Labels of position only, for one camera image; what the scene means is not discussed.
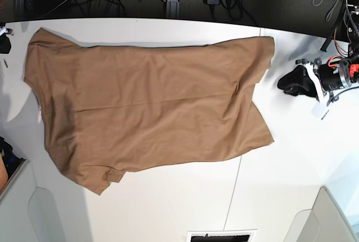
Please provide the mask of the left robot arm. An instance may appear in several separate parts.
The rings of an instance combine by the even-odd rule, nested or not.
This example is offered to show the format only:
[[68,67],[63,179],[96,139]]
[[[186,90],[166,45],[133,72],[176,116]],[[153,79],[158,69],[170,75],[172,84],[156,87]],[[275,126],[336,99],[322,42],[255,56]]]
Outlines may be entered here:
[[287,95],[305,95],[328,107],[347,91],[358,88],[358,0],[337,0],[339,14],[320,50],[333,43],[336,55],[323,61],[298,59],[296,67],[277,83]]

